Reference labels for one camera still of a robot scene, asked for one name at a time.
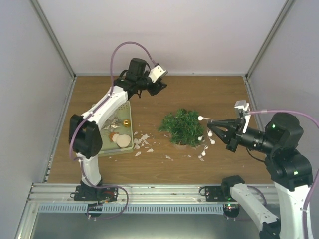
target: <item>white fragment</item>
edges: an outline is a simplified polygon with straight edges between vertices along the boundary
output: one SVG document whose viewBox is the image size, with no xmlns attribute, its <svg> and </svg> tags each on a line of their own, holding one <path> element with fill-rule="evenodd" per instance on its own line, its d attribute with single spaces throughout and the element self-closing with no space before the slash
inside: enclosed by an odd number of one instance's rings
<svg viewBox="0 0 319 239">
<path fill-rule="evenodd" d="M 141 142 L 145 139 L 149 138 L 148 134 L 144 134 L 142 137 L 141 137 Z"/>
</svg>

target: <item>cable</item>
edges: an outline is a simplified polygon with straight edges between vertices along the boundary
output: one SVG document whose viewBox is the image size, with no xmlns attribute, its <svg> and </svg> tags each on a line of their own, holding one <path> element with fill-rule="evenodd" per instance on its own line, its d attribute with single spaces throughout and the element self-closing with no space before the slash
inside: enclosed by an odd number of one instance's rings
<svg viewBox="0 0 319 239">
<path fill-rule="evenodd" d="M 254 186 L 250 186 L 250 185 L 247 185 L 247 188 L 252 188 L 252 189 L 254 189 L 254 190 L 261 196 L 261 198 L 263 199 L 263 205 L 264 205 L 264 206 L 267 206 L 266 197 L 265 197 L 265 195 L 264 195 L 258 188 L 254 187 Z"/>
<path fill-rule="evenodd" d="M 249 152 L 249 149 L 248 149 L 248 148 L 246 148 L 246 151 L 247 151 L 247 153 L 249 154 L 249 156 L 251 156 L 253 159 L 255 159 L 255 160 L 259 161 L 259 162 L 262 162 L 262 163 L 265 162 L 264 160 L 261 160 L 261 159 L 259 159 L 259 158 L 256 158 L 255 156 L 253 156 L 253 155 Z"/>
<path fill-rule="evenodd" d="M 301 112 L 298 112 L 298 111 L 289 111 L 289 110 L 261 110 L 261 111 L 249 111 L 247 112 L 248 114 L 250 115 L 256 115 L 256 114 L 265 114 L 265 113 L 279 113 L 279 112 L 283 112 L 283 113 L 289 113 L 289 114 L 296 114 L 296 115 L 300 115 L 300 116 L 304 116 L 308 119 L 310 119 L 316 126 L 317 128 L 319 129 L 319 122 L 315 120 L 315 118 L 307 115 L 307 114 L 304 114 L 304 113 L 301 113 Z M 309 189 L 309 192 L 306 196 L 306 199 L 304 201 L 304 205 L 303 205 L 303 228 L 304 228 L 304 237 L 305 239 L 308 239 L 308 226 L 307 226 L 307 209 L 308 209 L 308 205 L 309 205 L 309 202 L 310 202 L 310 199 L 311 197 L 313 196 L 314 194 L 314 190 L 315 190 L 315 187 L 316 185 L 318 184 L 318 181 L 319 181 L 319 168 L 316 172 L 316 175 L 315 175 L 315 179 L 313 181 L 313 184 L 311 185 L 310 189 Z"/>
<path fill-rule="evenodd" d="M 145 47 L 143 47 L 142 45 L 140 45 L 139 43 L 137 42 L 133 42 L 133 41 L 127 41 L 127 42 L 123 42 L 122 44 L 118 45 L 115 50 L 113 51 L 112 53 L 112 56 L 111 56 L 111 62 L 110 62 L 110 75 L 111 75 L 111 87 L 109 89 L 109 94 L 107 95 L 107 97 L 99 104 L 97 105 L 93 110 L 92 110 L 92 113 L 90 113 L 88 116 L 86 116 L 80 123 L 79 125 L 76 127 L 73 135 L 72 135 L 72 138 L 71 138 L 71 141 L 70 141 L 70 146 L 69 146 L 69 157 L 72 161 L 76 161 L 76 160 L 79 160 L 80 161 L 80 166 L 81 166 L 81 172 L 82 172 L 82 175 L 83 177 L 86 179 L 87 183 L 91 186 L 91 187 L 94 187 L 94 188 L 97 188 L 97 189 L 104 189 L 104 188 L 109 188 L 109 187 L 113 187 L 113 188 L 119 188 L 119 189 L 122 189 L 125 193 L 126 193 L 126 197 L 127 197 L 127 200 L 126 200 L 126 204 L 124 206 L 124 208 L 116 215 L 114 216 L 111 216 L 111 217 L 107 217 L 107 218 L 99 218 L 97 219 L 96 217 L 94 217 L 94 220 L 107 220 L 107 219 L 113 219 L 115 217 L 118 217 L 119 215 L 121 215 L 127 208 L 128 204 L 129 204 L 129 194 L 128 192 L 125 190 L 125 188 L 123 187 L 120 187 L 120 186 L 113 186 L 113 185 L 107 185 L 107 186 L 96 186 L 96 185 L 93 185 L 89 179 L 87 178 L 85 172 L 84 172 L 84 168 L 83 168 L 83 158 L 82 157 L 75 157 L 74 159 L 72 159 L 72 152 L 73 152 L 73 144 L 74 144 L 74 141 L 75 141 L 75 137 L 77 135 L 77 133 L 79 132 L 80 128 L 84 125 L 84 123 L 111 97 L 112 93 L 113 93 L 113 90 L 114 90 L 114 77 L 113 77 L 113 61 L 114 61 L 114 56 L 116 54 L 116 52 L 118 51 L 118 49 L 120 49 L 122 46 L 124 45 L 127 45 L 127 44 L 133 44 L 133 45 L 137 45 L 139 47 L 141 47 L 146 53 L 147 55 L 149 56 L 150 60 L 152 61 L 152 63 L 154 65 L 156 65 L 156 62 L 152 59 L 150 53 L 147 51 L 147 49 Z M 87 211 L 87 216 L 88 218 L 92 218 L 90 215 L 89 215 L 89 210 L 91 209 L 92 207 L 88 208 L 88 211 Z"/>
<path fill-rule="evenodd" d="M 199 190 L 198 190 L 198 193 L 201 195 L 201 196 L 203 196 L 203 197 L 205 197 L 205 194 L 201 194 L 201 190 L 203 190 L 205 187 L 201 187 Z"/>
<path fill-rule="evenodd" d="M 128 204 L 129 204 L 129 193 L 128 193 L 128 191 L 127 191 L 125 188 L 121 187 L 121 186 L 115 186 L 115 185 L 95 186 L 94 184 L 92 184 L 92 183 L 88 180 L 88 178 L 87 178 L 87 176 L 86 176 L 86 174 L 85 174 L 85 172 L 84 172 L 83 164 L 84 164 L 84 163 L 83 163 L 83 159 L 81 159 L 80 167 L 81 167 L 82 175 L 83 175 L 83 177 L 85 178 L 85 180 L 88 182 L 88 184 L 89 184 L 91 187 L 94 187 L 94 188 L 97 188 L 97 189 L 104 189 L 104 188 L 110 188 L 110 187 L 112 187 L 112 188 L 118 188 L 118 189 L 122 189 L 122 190 L 125 192 L 125 194 L 126 194 L 126 203 L 125 203 L 123 209 L 122 209 L 119 213 L 117 213 L 117 214 L 115 214 L 114 216 L 111 216 L 111 217 L 104 217 L 104 218 L 91 217 L 91 215 L 89 215 L 89 211 L 90 211 L 92 208 L 94 208 L 94 207 L 102 206 L 102 204 L 97 204 L 97 205 L 92 206 L 92 207 L 89 207 L 89 208 L 87 209 L 86 215 L 88 216 L 88 218 L 89 218 L 89 219 L 94 219 L 95 221 L 96 221 L 96 220 L 109 220 L 109 219 L 113 219 L 113 218 L 116 218 L 116 217 L 118 217 L 119 215 L 121 215 L 121 214 L 126 210 L 126 208 L 128 207 Z"/>
</svg>

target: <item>artificial plant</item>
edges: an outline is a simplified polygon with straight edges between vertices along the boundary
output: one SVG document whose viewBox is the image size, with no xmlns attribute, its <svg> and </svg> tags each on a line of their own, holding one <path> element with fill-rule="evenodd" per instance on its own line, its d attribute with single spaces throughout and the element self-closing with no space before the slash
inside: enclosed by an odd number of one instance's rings
<svg viewBox="0 0 319 239">
<path fill-rule="evenodd" d="M 162 120 L 159 132 L 169 132 L 171 142 L 178 145 L 200 145 L 198 137 L 204 134 L 204 127 L 198 121 L 197 111 L 178 109 L 176 114 L 169 113 Z"/>
</svg>

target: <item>plant pot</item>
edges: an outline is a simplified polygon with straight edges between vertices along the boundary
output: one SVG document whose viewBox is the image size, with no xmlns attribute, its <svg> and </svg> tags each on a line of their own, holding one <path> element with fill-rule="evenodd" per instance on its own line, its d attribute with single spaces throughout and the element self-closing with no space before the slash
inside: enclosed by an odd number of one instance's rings
<svg viewBox="0 0 319 239">
<path fill-rule="evenodd" d="M 186 150 L 187 149 L 187 145 L 180 145 L 180 144 L 173 144 L 174 148 L 178 149 L 178 150 Z"/>
</svg>

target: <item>white wall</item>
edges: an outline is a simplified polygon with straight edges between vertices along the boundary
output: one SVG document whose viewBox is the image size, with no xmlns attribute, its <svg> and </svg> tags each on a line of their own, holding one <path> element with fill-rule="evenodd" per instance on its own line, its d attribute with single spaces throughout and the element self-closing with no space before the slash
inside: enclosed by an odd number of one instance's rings
<svg viewBox="0 0 319 239">
<path fill-rule="evenodd" d="M 27 0 L 0 1 L 0 238 L 48 163 L 70 76 Z"/>
<path fill-rule="evenodd" d="M 298 0 L 251 76 L 259 109 L 292 109 L 319 120 L 319 1 Z M 265 125 L 271 116 L 263 115 Z M 298 117 L 304 135 L 298 150 L 319 167 L 319 131 Z M 319 188 L 311 201 L 314 238 L 319 238 Z"/>
<path fill-rule="evenodd" d="M 39 0 L 76 74 L 109 73 L 124 41 L 175 74 L 245 74 L 285 0 Z M 116 56 L 114 72 L 136 46 Z"/>
</svg>

